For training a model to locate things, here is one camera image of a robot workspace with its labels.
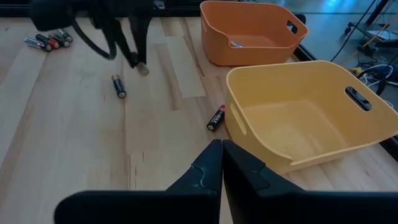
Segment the yellow plastic basket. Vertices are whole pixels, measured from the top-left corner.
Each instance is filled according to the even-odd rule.
[[[239,67],[229,72],[227,86],[225,120],[233,141],[279,174],[397,134],[397,113],[331,62]],[[370,110],[347,95],[351,87]]]

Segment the battery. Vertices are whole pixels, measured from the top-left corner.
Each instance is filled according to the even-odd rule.
[[[214,114],[212,119],[207,124],[207,129],[214,131],[224,119],[225,105],[221,105],[218,111]]]
[[[56,40],[62,47],[69,47],[70,43],[57,34],[49,34],[49,38]]]
[[[120,99],[126,97],[126,91],[124,90],[122,80],[119,75],[112,75],[113,86]]]
[[[69,43],[72,43],[73,38],[71,35],[68,34],[68,32],[64,29],[58,29],[58,32],[62,35],[62,37],[67,40]]]
[[[57,41],[50,40],[50,39],[46,38],[45,36],[43,36],[42,34],[36,34],[36,39],[41,41],[41,42],[43,42],[43,43],[45,43],[45,44],[50,45],[54,49],[60,48],[60,45],[59,45],[59,43]]]
[[[24,42],[31,47],[35,47],[37,49],[42,49],[46,52],[49,52],[52,50],[51,46],[49,46],[48,44],[45,44],[39,40],[30,38],[30,37],[26,37]]]

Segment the aa battery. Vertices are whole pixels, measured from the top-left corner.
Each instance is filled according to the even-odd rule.
[[[43,42],[43,43],[45,43],[45,44],[50,45],[54,49],[60,48],[60,45],[59,45],[59,43],[57,41],[48,39],[45,36],[43,36],[42,34],[37,34],[36,35],[36,39],[41,41],[41,42]]]
[[[66,41],[63,37],[57,35],[57,34],[49,34],[49,38],[56,40],[62,47],[69,47],[70,43],[68,41]]]
[[[27,37],[27,38],[25,38],[24,42],[31,47],[35,47],[37,49],[42,49],[46,52],[49,52],[52,50],[51,46],[49,46],[48,44],[45,44],[45,43],[43,43],[39,40],[33,39],[33,38]]]
[[[118,94],[119,98],[126,97],[126,91],[124,90],[122,80],[119,75],[112,75],[113,86]]]
[[[218,111],[214,114],[212,119],[207,124],[207,129],[214,131],[224,119],[225,105],[221,105]]]
[[[71,35],[68,34],[68,32],[64,29],[58,29],[58,32],[62,35],[62,37],[67,40],[68,42],[72,43],[73,38]]]

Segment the wooden table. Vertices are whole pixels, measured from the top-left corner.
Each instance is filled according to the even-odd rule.
[[[106,48],[101,31],[79,23]],[[224,126],[206,129],[230,68],[207,61],[199,18],[153,19],[147,77],[69,31],[72,46],[47,54],[23,43],[37,33],[30,20],[0,20],[0,223],[52,223],[57,203],[81,190],[166,189],[212,139],[229,138]],[[398,189],[398,165],[379,145],[284,177],[312,190]],[[221,222],[231,223],[226,203]]]

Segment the wood grain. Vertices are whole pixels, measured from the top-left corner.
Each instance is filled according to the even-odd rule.
[[[106,49],[101,31],[78,22]],[[135,49],[126,19],[122,28]],[[0,223],[52,223],[56,204],[81,190],[166,189],[212,139],[229,138],[224,124],[205,126],[231,68],[206,59],[198,18],[153,18],[146,77],[68,31],[72,46],[46,54],[23,44],[29,20],[0,19]],[[398,163],[377,145],[284,177],[309,190],[397,190]],[[232,223],[224,190],[220,221]]]

